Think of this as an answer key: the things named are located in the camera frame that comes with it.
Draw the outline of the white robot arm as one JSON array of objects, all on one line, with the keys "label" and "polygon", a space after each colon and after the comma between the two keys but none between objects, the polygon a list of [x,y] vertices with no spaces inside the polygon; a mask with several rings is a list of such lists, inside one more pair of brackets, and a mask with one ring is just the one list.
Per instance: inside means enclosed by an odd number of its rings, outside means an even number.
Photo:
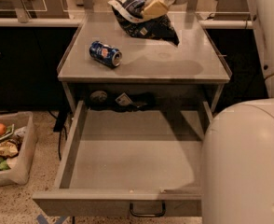
[{"label": "white robot arm", "polygon": [[247,0],[267,99],[232,105],[202,148],[202,224],[274,224],[274,0]]}]

